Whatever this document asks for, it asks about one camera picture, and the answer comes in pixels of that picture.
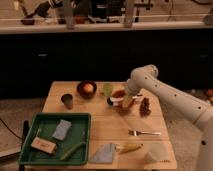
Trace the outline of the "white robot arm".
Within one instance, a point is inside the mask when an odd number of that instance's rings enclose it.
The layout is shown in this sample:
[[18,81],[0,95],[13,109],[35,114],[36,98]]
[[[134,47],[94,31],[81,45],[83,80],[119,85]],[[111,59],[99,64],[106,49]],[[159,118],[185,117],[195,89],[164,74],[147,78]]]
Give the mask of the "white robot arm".
[[159,81],[158,74],[152,64],[133,69],[124,84],[123,106],[142,89],[173,105],[202,132],[196,171],[213,171],[213,105]]

